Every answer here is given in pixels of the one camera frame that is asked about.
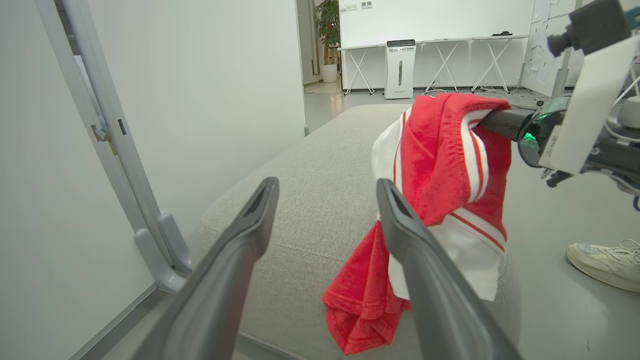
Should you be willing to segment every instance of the gray sofa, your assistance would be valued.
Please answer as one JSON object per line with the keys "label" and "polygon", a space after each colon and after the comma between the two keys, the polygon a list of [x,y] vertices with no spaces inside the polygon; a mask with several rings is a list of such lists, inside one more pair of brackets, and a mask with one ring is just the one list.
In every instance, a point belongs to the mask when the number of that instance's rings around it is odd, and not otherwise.
{"label": "gray sofa", "polygon": [[[345,111],[241,180],[209,208],[196,234],[196,263],[260,181],[267,176],[280,179],[271,243],[253,271],[241,335],[291,357],[345,357],[327,330],[320,298],[376,221],[371,145],[407,108],[366,105]],[[501,264],[496,301],[486,305],[517,342],[520,288],[508,257]],[[403,314],[391,346],[349,358],[421,358],[412,314]]]}

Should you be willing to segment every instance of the potted plant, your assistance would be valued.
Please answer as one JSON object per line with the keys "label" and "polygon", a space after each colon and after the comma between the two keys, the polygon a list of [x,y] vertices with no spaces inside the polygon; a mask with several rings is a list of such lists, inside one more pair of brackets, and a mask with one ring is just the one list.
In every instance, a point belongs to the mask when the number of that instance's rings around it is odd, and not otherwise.
{"label": "potted plant", "polygon": [[316,6],[320,17],[316,20],[318,33],[323,37],[324,65],[320,66],[320,75],[325,83],[333,83],[338,79],[337,53],[340,42],[340,17],[338,0],[324,0]]}

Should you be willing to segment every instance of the green light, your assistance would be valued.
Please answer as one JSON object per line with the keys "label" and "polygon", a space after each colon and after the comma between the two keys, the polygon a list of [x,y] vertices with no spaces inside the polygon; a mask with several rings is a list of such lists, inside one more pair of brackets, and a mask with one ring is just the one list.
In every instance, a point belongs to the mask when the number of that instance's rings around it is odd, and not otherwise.
{"label": "green light", "polygon": [[531,140],[532,140],[532,141],[538,142],[538,139],[536,139],[536,137],[535,137],[535,136],[533,136],[533,134],[532,134],[532,133],[526,133],[526,134],[524,134],[523,139],[524,139],[524,140],[527,140],[527,141],[531,141]]}

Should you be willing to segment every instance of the red and white cloth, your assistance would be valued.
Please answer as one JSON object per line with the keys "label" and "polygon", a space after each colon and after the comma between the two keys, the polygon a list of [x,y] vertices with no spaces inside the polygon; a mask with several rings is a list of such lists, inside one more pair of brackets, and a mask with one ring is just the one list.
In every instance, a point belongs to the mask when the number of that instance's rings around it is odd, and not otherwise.
{"label": "red and white cloth", "polygon": [[[470,94],[420,96],[376,140],[376,178],[392,179],[481,298],[495,299],[506,231],[502,202],[509,139],[476,127],[509,103]],[[388,345],[410,308],[402,266],[380,221],[322,297],[329,331],[345,354]]]}

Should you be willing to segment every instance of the plant pot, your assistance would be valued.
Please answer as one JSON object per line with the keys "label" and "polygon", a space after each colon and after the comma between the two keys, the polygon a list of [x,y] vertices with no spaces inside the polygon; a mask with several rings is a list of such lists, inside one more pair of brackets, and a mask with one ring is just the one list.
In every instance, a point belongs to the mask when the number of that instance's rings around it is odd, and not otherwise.
{"label": "plant pot", "polygon": [[320,65],[320,75],[325,83],[334,83],[338,80],[338,64]]}

